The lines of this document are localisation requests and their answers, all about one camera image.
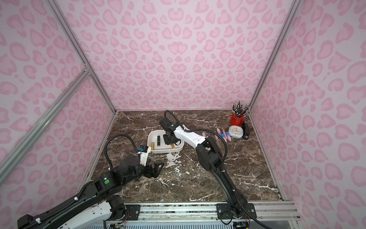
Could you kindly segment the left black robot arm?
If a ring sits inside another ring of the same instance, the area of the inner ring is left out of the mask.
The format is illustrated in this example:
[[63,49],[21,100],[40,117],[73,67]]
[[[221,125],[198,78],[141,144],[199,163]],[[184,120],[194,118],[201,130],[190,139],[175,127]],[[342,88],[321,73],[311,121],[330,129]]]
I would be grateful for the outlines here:
[[[108,156],[108,146],[119,137],[125,137],[131,142],[135,155],[129,155],[115,167]],[[109,163],[109,171],[84,184],[78,193],[56,207],[36,216],[22,216],[18,219],[18,228],[57,229],[87,208],[104,201],[111,202],[113,196],[129,183],[141,177],[157,178],[165,164],[162,162],[151,165],[148,150],[146,145],[138,148],[129,135],[118,134],[111,137],[104,145],[104,156]]]

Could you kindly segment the white plastic storage box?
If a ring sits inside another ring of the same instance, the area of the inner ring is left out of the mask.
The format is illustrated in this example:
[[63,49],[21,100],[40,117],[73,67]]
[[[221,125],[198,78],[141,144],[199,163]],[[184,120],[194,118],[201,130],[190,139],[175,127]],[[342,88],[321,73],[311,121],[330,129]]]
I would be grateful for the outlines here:
[[[179,153],[183,147],[185,142],[179,141],[175,148],[172,148],[171,145],[166,145],[164,142],[163,135],[165,134],[164,130],[154,130],[148,135],[147,145],[150,147],[151,143],[154,142],[154,150],[151,151],[153,154],[168,154],[168,153]],[[161,137],[161,146],[157,146],[157,136]]]

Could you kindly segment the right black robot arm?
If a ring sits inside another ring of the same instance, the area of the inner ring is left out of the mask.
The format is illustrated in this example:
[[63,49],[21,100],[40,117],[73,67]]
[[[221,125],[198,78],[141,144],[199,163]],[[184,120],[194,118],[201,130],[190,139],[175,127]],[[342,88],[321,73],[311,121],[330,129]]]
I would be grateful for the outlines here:
[[209,171],[222,187],[226,201],[230,205],[231,215],[237,219],[248,216],[249,213],[246,210],[248,201],[237,189],[225,168],[228,154],[225,140],[218,133],[209,129],[188,129],[170,110],[164,112],[160,125],[166,132],[168,143],[184,141],[196,150],[201,167]]

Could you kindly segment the black lipstick gold band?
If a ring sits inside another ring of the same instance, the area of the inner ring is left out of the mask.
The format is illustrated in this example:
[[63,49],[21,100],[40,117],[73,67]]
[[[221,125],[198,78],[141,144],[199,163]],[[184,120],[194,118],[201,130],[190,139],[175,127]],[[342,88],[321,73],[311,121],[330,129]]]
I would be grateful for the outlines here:
[[158,147],[161,146],[161,137],[160,137],[160,135],[157,136],[157,146]]

